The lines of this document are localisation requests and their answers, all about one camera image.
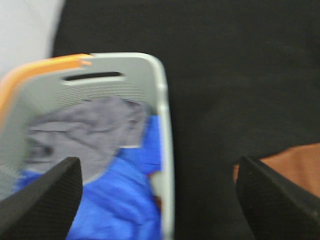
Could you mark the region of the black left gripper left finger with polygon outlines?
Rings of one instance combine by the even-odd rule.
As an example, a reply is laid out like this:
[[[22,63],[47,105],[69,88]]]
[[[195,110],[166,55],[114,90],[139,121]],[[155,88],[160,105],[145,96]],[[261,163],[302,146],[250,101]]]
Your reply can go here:
[[[68,157],[0,202],[2,240],[64,240],[83,194],[79,158]]]

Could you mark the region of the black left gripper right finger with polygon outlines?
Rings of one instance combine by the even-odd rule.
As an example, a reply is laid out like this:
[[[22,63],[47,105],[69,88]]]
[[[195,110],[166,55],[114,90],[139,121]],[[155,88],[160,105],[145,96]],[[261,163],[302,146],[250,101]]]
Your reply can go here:
[[[235,183],[257,240],[318,240],[320,199],[263,162],[242,157]]]

